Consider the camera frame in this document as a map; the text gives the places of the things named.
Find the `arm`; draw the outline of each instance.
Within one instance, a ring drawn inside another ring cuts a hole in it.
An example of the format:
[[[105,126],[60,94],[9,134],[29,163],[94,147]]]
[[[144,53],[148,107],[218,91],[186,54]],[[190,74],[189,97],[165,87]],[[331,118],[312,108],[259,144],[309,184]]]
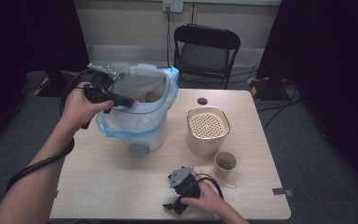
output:
[[[60,121],[29,165],[65,150],[83,124],[112,106],[112,101],[94,105],[83,90],[74,89],[68,95]],[[0,223],[48,223],[63,162],[64,158],[55,161],[14,184],[0,203]]]
[[[192,172],[196,179],[200,179],[197,173]],[[211,186],[203,181],[199,182],[201,196],[199,199],[183,198],[181,203],[197,206],[206,212],[215,213],[220,216],[227,224],[249,224],[231,205],[211,188]]]

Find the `black curtain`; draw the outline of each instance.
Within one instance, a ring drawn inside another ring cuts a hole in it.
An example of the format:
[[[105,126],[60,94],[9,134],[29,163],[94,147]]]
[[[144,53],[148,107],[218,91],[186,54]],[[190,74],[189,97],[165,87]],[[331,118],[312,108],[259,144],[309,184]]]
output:
[[[89,57],[73,1],[0,0],[0,130],[15,113],[26,74],[82,71]]]
[[[299,81],[358,173],[358,1],[282,0],[257,77]]]

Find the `wall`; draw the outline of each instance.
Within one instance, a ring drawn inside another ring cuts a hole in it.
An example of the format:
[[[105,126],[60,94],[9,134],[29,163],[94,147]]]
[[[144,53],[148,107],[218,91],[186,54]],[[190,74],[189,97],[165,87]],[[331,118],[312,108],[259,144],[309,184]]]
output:
[[[161,2],[76,0],[75,3],[88,45],[166,48],[168,20]],[[184,2],[184,12],[170,16],[170,48],[173,49],[175,28],[193,21],[235,32],[241,39],[237,59],[257,63],[277,11],[278,6]]]

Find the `gray carpet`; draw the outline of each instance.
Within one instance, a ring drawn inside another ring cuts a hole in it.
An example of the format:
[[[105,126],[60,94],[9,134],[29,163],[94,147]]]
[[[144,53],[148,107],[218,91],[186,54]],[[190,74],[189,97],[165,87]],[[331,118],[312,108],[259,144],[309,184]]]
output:
[[[232,90],[249,90],[245,79],[250,68],[237,68],[228,85]],[[43,72],[28,74],[28,86],[37,84]],[[180,88],[221,89],[220,81],[184,76]],[[288,85],[289,95],[295,86]],[[0,133],[0,201],[7,181],[25,167],[42,146],[59,119],[59,99],[34,97],[28,92],[21,111]],[[260,110],[284,105],[282,102],[258,102]],[[279,109],[260,111],[266,125]],[[324,139],[322,124],[303,101],[287,106],[265,130],[292,216],[284,221],[251,220],[251,223],[358,223],[358,176],[351,165]],[[52,220],[52,223],[76,223],[78,220]],[[89,223],[164,223],[156,221],[100,221]]]

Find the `chair backrest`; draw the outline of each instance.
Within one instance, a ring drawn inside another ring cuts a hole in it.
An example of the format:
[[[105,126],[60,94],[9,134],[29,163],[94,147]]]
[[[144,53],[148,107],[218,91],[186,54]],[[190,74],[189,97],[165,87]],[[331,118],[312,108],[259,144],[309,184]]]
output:
[[[178,41],[220,49],[238,50],[241,45],[240,38],[229,30],[197,24],[178,27],[173,38],[176,47]]]

